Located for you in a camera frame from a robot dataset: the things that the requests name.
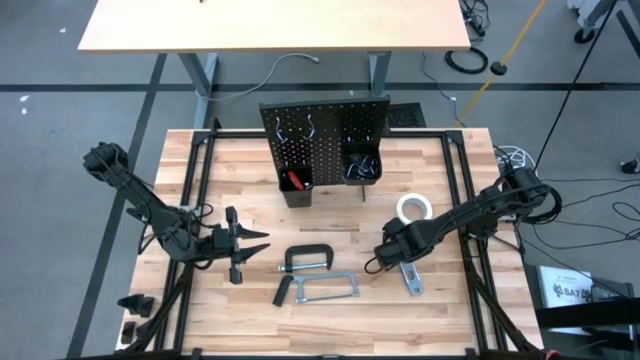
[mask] black handle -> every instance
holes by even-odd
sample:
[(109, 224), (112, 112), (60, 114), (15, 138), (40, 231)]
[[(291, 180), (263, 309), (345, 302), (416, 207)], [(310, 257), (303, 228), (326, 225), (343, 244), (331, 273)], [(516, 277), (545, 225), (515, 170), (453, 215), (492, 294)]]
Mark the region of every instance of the black handle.
[(286, 272), (291, 272), (293, 266), (294, 255), (307, 255), (307, 254), (326, 254), (327, 255), (327, 269), (331, 270), (331, 264), (333, 264), (333, 249), (327, 244), (312, 244), (312, 245), (298, 245), (292, 246), (284, 253), (284, 266)]
[(272, 304), (275, 306), (282, 306), (284, 302), (284, 298), (287, 296), (287, 290), (289, 290), (289, 284), (293, 281), (293, 276), (285, 275), (280, 280), (280, 286), (278, 286), (278, 291), (276, 292), (276, 297), (273, 298)]
[(234, 285), (242, 284), (242, 272), (234, 267), (230, 267), (229, 281)]

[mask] butcher block table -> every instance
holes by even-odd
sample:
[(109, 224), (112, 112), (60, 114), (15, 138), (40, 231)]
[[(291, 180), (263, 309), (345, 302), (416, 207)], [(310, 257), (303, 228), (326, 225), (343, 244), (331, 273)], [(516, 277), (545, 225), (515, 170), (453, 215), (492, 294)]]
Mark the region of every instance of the butcher block table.
[[(169, 205), (179, 204), (193, 131), (167, 133), (154, 191)], [(498, 177), (491, 138), (487, 129), (463, 132), (474, 188), (479, 192)], [(433, 204), (434, 217), (452, 208), (439, 140), (383, 138), (380, 149), (383, 175), (366, 187), (366, 201), (360, 187), (323, 186), (313, 190), (311, 207), (289, 209), (278, 190), (266, 139), (215, 140), (206, 197), (214, 212), (204, 223), (226, 227), (224, 209), (234, 206), (245, 228), (270, 233), (267, 238), (241, 240), (241, 247), (267, 242), (271, 246), (241, 267), (241, 285), (229, 282), (228, 259), (216, 260), (208, 270), (196, 270), (184, 353), (202, 348), (205, 355), (464, 355), (465, 348), (477, 349), (455, 232), (432, 254), (415, 262), (424, 286), (422, 296), (409, 295), (399, 268), (376, 275), (363, 270), (373, 248), (381, 243), (382, 226), (396, 216), (402, 195), (424, 195)], [(458, 166), (455, 147), (452, 151)], [(201, 149), (190, 203), (195, 202), (203, 153)], [(464, 189), (456, 169), (458, 186)], [(465, 192), (460, 193), (466, 200)], [(513, 230), (506, 224), (500, 225), (498, 236), (515, 243)], [(355, 273), (360, 296), (296, 304), (292, 284), (284, 305), (272, 305), (283, 277), (276, 267), (283, 264), (285, 250), (316, 243), (333, 248), (331, 272)], [(542, 347), (520, 254), (497, 241), (489, 242), (488, 251), (500, 304), (528, 340)], [(294, 264), (323, 261), (322, 257), (295, 257)], [(154, 242), (135, 266), (130, 294), (155, 296), (154, 311), (162, 298), (168, 263), (168, 255)], [(314, 273), (327, 270), (296, 272)], [(349, 293), (350, 286), (341, 279), (318, 280), (307, 282), (305, 292), (311, 298), (337, 295)], [(482, 301), (481, 307), (490, 347), (495, 348), (493, 326)], [(169, 347), (177, 313), (176, 304), (167, 328)], [(140, 325), (146, 319), (126, 311), (123, 324), (127, 321)]]

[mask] black bin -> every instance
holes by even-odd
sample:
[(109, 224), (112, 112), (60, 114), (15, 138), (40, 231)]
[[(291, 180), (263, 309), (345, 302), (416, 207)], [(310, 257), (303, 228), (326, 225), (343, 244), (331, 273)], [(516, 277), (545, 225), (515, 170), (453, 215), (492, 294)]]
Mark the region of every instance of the black bin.
[[(303, 187), (300, 190), (291, 175), (295, 175)], [(280, 191), (290, 208), (311, 206), (313, 190), (313, 171), (310, 166), (284, 167), (278, 170)]]
[(373, 185), (382, 176), (379, 144), (342, 144), (342, 177), (350, 186)]

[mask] red tool handle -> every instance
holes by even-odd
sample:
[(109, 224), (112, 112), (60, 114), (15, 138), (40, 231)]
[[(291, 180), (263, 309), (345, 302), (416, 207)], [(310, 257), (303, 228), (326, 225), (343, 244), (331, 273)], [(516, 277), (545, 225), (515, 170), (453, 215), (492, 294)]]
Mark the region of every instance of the red tool handle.
[(296, 176), (296, 174), (293, 173), (293, 171), (289, 171), (287, 174), (289, 175), (289, 179), (293, 183), (293, 186), (296, 187), (296, 189), (304, 190), (304, 186), (302, 186), (300, 179), (298, 179), (298, 177)]

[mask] metal table leg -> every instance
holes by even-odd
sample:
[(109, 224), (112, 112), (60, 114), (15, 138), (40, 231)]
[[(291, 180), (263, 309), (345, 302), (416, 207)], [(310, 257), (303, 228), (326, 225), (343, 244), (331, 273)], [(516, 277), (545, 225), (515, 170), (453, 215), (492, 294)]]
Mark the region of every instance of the metal table leg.
[(382, 96), (387, 79), (391, 51), (369, 52), (369, 70), (371, 78), (371, 95)]
[[(193, 81), (193, 85), (198, 94), (202, 97), (211, 97), (211, 88), (218, 63), (218, 54), (210, 53), (207, 56), (204, 68), (197, 54), (178, 54), (178, 56), (182, 61), (182, 65), (184, 65), (184, 68), (187, 70), (191, 81)], [(207, 117), (209, 115), (208, 109), (210, 103), (211, 102), (206, 99), (198, 98), (196, 116), (193, 121), (194, 129), (202, 129), (208, 126)]]
[(603, 17), (609, 9), (613, 6), (615, 0), (600, 0), (598, 4), (593, 8), (593, 11), (584, 20), (584, 33), (588, 33), (599, 27), (598, 19)]

